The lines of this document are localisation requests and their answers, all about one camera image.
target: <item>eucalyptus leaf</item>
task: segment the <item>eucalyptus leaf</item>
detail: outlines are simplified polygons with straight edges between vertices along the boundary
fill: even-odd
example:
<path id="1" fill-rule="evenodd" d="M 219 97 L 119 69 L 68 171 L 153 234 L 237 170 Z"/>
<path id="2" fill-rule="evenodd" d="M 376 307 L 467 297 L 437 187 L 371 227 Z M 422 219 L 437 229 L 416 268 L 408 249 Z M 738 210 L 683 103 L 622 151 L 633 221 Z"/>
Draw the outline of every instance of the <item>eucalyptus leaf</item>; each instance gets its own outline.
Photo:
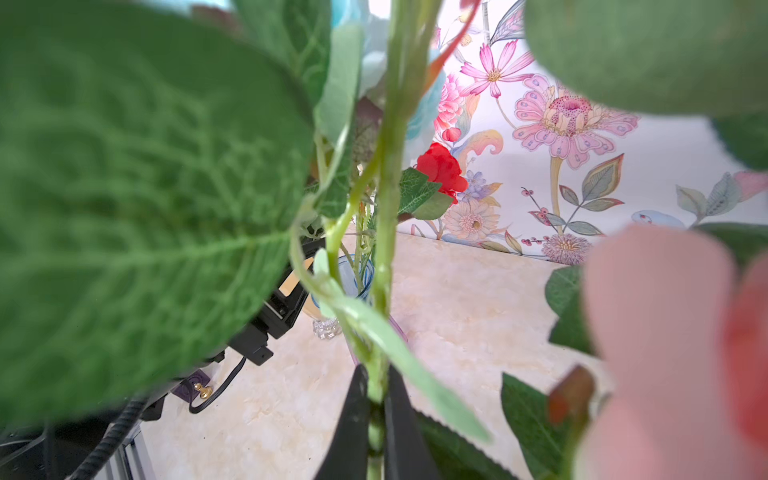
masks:
<path id="1" fill-rule="evenodd" d="M 432 195 L 419 208 L 413 211 L 413 218 L 417 220 L 437 220 L 453 205 L 453 197 L 443 192 Z"/>
<path id="2" fill-rule="evenodd" d="M 657 114 L 768 109 L 766 25 L 768 2 L 760 1 L 525 4 L 536 62 L 591 101 Z"/>
<path id="3" fill-rule="evenodd" d="M 330 0 L 233 0 L 233 3 L 251 41 L 291 70 L 301 80 L 312 104 L 317 104 L 328 75 Z"/>
<path id="4" fill-rule="evenodd" d="M 574 295 L 549 333 L 549 343 L 597 356 L 589 336 L 580 295 Z"/>
<path id="5" fill-rule="evenodd" d="M 544 295 L 552 310 L 562 315 L 565 307 L 581 292 L 581 267 L 578 265 L 558 268 L 549 276 Z"/>
<path id="6" fill-rule="evenodd" d="M 534 478 L 557 475 L 571 421 L 551 425 L 546 395 L 506 373 L 502 380 L 504 416 L 520 443 L 528 469 Z"/>
<path id="7" fill-rule="evenodd" d="M 697 218 L 704 218 L 707 214 L 707 198 L 693 188 L 677 185 L 677 206 L 695 214 Z"/>
<path id="8" fill-rule="evenodd" d="M 576 206 L 579 205 L 578 195 L 571 188 L 566 187 L 565 185 L 561 185 L 560 195 L 562 195 L 565 201 L 567 201 L 571 205 L 576 205 Z"/>
<path id="9" fill-rule="evenodd" d="M 768 112 L 713 118 L 728 151 L 751 170 L 768 171 Z"/>
<path id="10" fill-rule="evenodd" d="M 730 212 L 739 204 L 741 187 L 731 174 L 725 173 L 718 181 L 707 198 L 706 214 L 708 217 Z"/>
<path id="11" fill-rule="evenodd" d="M 768 226 L 749 223 L 704 223 L 696 230 L 716 237 L 729 248 L 741 269 L 768 251 Z"/>
<path id="12" fill-rule="evenodd" d="M 603 232 L 601 232 L 599 228 L 597 228 L 595 225 L 589 222 L 582 222 L 582 221 L 570 222 L 568 224 L 568 228 L 578 233 L 579 235 L 602 235 L 603 234 Z"/>
<path id="13" fill-rule="evenodd" d="M 123 401 L 245 325 L 286 267 L 313 122 L 272 59 L 137 5 L 8 3 L 0 64 L 5 425 Z"/>
<path id="14" fill-rule="evenodd" d="M 438 193 L 442 184 L 429 181 L 426 174 L 415 168 L 406 168 L 400 177 L 400 214 L 413 214 L 427 200 Z"/>
<path id="15" fill-rule="evenodd" d="M 443 480 L 518 480 L 442 423 L 421 412 L 416 412 L 416 421 Z"/>

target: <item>red rose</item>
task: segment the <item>red rose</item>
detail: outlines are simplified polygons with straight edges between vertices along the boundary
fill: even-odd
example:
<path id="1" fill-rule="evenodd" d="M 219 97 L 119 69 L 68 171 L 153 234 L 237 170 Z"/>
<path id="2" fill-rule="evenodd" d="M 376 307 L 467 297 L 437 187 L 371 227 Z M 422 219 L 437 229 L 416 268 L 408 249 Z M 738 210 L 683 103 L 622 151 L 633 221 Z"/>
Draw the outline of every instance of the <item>red rose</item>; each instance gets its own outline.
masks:
<path id="1" fill-rule="evenodd" d="M 467 180 L 462 177 L 462 168 L 451 152 L 441 144 L 434 143 L 416 161 L 416 170 L 422 172 L 429 181 L 442 184 L 440 192 L 453 197 L 453 203 L 457 204 L 456 194 L 469 187 Z"/>

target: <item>floral wallpaper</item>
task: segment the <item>floral wallpaper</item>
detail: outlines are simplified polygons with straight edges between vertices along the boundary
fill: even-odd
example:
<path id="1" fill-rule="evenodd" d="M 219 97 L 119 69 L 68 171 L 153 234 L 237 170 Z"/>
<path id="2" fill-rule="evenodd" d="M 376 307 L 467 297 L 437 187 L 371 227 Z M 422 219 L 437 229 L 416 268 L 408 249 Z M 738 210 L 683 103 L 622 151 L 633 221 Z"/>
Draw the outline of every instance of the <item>floral wallpaper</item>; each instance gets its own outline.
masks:
<path id="1" fill-rule="evenodd" d="M 441 219 L 400 231 L 573 265 L 630 222 L 768 223 L 768 175 L 743 171 L 707 119 L 619 111 L 568 90 L 528 50 L 522 6 L 483 3 L 445 65 L 434 141 L 469 187 Z M 466 20 L 445 2 L 433 48 Z"/>

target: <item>blurry pink flower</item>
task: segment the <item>blurry pink flower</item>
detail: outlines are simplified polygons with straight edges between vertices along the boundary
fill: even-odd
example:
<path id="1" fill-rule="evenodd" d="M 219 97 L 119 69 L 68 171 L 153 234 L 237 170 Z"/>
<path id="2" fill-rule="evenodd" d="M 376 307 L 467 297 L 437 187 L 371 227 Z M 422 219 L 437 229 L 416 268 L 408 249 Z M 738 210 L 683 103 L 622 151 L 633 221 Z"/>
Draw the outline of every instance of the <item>blurry pink flower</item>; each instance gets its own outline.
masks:
<path id="1" fill-rule="evenodd" d="M 578 265 L 584 261 L 591 247 L 587 239 L 566 233 L 549 237 L 547 243 L 541 248 L 541 252 L 553 262 Z"/>
<path id="2" fill-rule="evenodd" d="M 634 226 L 595 248 L 585 302 L 616 389 L 577 480 L 768 478 L 768 255 L 740 286 L 736 271 L 692 230 Z"/>
<path id="3" fill-rule="evenodd" d="M 469 75 L 475 79 L 475 83 L 462 90 L 462 96 L 477 95 L 484 91 L 488 86 L 491 86 L 491 96 L 493 98 L 499 98 L 502 96 L 502 91 L 498 89 L 497 81 L 522 81 L 526 78 L 533 77 L 533 74 L 515 75 L 512 74 L 528 67 L 533 63 L 533 54 L 530 51 L 526 51 L 520 58 L 513 63 L 509 63 L 512 60 L 512 55 L 515 54 L 518 41 L 510 41 L 504 46 L 502 50 L 502 56 L 498 60 L 498 66 L 493 61 L 493 53 L 491 47 L 483 44 L 480 47 L 480 62 L 482 63 L 485 71 L 478 70 L 471 66 L 468 61 L 464 62 L 461 72 Z"/>
<path id="4" fill-rule="evenodd" d="M 435 119 L 435 131 L 441 132 L 456 125 L 456 121 L 464 112 L 464 98 L 460 95 L 456 74 L 450 74 L 442 86 L 438 115 Z"/>
<path id="5" fill-rule="evenodd" d="M 741 187 L 739 202 L 749 200 L 760 192 L 768 190 L 768 174 L 758 172 L 738 172 L 733 179 Z"/>
<path id="6" fill-rule="evenodd" d="M 550 156 L 568 161 L 573 169 L 589 160 L 590 150 L 602 155 L 616 149 L 597 131 L 623 137 L 637 128 L 637 115 L 592 104 L 567 88 L 556 89 L 539 74 L 523 83 L 532 90 L 518 100 L 515 115 L 536 123 L 515 129 L 513 136 L 530 151 L 549 145 Z"/>

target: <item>beige tabletop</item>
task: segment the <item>beige tabletop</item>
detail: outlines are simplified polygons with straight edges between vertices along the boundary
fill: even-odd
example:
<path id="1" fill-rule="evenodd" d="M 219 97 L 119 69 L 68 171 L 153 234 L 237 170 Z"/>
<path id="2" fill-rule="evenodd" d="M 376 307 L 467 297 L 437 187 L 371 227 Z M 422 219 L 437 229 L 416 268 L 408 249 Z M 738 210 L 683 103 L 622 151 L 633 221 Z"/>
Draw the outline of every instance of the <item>beige tabletop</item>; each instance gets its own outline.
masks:
<path id="1" fill-rule="evenodd" d="M 502 372 L 547 391 L 577 361 L 600 370 L 593 359 L 547 343 L 556 319 L 544 285 L 556 268 L 542 260 L 398 235 L 392 316 L 416 356 L 492 432 L 493 442 L 478 447 L 522 480 L 531 476 L 502 412 Z M 262 366 L 248 362 L 200 414 L 191 415 L 186 403 L 168 396 L 162 418 L 142 423 L 158 480 L 313 478 L 333 435 L 353 362 L 343 338 L 316 338 L 304 313 L 282 338 L 270 338 L 269 348 L 272 359 Z M 239 361 L 228 349 L 212 386 Z M 410 386 L 409 393 L 417 409 L 435 414 Z"/>

